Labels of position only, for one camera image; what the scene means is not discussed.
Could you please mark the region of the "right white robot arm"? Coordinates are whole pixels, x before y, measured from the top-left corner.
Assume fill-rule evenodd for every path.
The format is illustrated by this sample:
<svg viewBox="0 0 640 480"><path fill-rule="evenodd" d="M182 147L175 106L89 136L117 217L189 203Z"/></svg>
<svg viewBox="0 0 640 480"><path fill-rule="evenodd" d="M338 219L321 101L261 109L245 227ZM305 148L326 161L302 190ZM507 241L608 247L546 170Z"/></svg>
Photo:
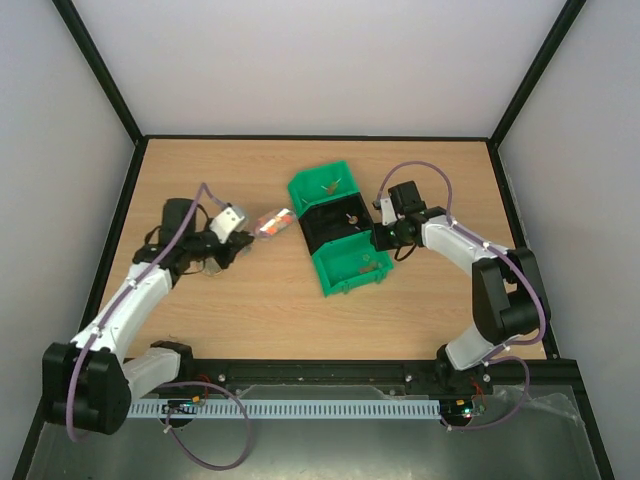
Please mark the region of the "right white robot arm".
<svg viewBox="0 0 640 480"><path fill-rule="evenodd" d="M436 353L434 376L447 393L512 345L540 341L550 308L534 253L489 242L460 224L443 207L429 207L413 181L378 195L372 244L378 251L426 248L448 259L471 279L471 325Z"/></svg>

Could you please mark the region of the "gold jar lid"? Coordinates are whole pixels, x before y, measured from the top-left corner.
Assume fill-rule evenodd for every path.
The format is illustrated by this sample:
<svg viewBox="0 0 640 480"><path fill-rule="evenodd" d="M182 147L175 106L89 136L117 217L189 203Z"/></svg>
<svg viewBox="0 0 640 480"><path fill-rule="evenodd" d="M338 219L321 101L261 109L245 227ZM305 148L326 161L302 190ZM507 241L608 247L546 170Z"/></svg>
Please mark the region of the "gold jar lid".
<svg viewBox="0 0 640 480"><path fill-rule="evenodd" d="M223 268L218 264L215 258L207 258L203 261L202 271L203 275L209 277L215 277L223 272Z"/></svg>

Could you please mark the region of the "silver metal scoop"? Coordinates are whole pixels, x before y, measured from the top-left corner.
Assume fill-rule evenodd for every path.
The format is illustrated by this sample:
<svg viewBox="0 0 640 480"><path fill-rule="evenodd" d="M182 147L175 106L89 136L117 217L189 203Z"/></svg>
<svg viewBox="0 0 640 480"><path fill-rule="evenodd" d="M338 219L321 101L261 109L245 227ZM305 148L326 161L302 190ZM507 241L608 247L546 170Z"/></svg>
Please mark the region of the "silver metal scoop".
<svg viewBox="0 0 640 480"><path fill-rule="evenodd" d="M297 220L294 211L287 207L273 209L258 218L253 227L253 235L257 239L272 239Z"/></svg>

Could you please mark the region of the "green bin with square lollipops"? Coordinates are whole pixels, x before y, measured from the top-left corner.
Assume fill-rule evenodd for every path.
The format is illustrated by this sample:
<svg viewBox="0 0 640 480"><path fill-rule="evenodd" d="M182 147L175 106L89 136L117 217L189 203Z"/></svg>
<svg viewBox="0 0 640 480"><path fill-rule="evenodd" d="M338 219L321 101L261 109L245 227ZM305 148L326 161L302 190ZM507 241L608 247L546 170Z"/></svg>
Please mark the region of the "green bin with square lollipops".
<svg viewBox="0 0 640 480"><path fill-rule="evenodd" d="M344 160L299 171L287 189L297 216L311 207L360 192Z"/></svg>

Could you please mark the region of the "green bin with gummy candies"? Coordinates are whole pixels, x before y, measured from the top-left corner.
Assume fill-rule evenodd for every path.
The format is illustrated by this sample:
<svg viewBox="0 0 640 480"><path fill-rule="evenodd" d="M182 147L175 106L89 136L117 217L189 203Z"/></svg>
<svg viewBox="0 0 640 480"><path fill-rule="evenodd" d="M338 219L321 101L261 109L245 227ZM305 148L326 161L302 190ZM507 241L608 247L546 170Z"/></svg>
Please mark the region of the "green bin with gummy candies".
<svg viewBox="0 0 640 480"><path fill-rule="evenodd" d="M393 269L389 254L373 247L370 231L331 241L311 255L311 260L325 297L379 284Z"/></svg>

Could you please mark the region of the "black bin with swirl lollipops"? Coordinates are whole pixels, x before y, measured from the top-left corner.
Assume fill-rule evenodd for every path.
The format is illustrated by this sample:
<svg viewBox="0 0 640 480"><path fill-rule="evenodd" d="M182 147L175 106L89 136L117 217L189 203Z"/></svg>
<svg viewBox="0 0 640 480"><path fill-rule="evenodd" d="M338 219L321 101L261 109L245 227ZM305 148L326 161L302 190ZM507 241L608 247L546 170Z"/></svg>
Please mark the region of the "black bin with swirl lollipops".
<svg viewBox="0 0 640 480"><path fill-rule="evenodd" d="M371 231L373 221L360 193L309 207L298 219L308 251L357 233Z"/></svg>

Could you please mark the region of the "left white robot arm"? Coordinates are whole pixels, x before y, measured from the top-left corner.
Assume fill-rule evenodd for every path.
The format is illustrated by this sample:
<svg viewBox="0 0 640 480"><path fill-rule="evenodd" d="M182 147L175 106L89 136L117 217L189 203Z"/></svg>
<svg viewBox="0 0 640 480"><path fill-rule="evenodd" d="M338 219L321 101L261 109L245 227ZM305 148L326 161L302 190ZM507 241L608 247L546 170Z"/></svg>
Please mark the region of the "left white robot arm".
<svg viewBox="0 0 640 480"><path fill-rule="evenodd" d="M127 276L98 315L66 343L53 343L42 359L44 419L78 430L115 433L130 406L165 383L186 378L193 362L189 346L157 341L141 356L126 353L155 307L190 267L228 268L253 237L246 213L227 203L202 227L202 206L189 199L165 202L161 222L144 238Z"/></svg>

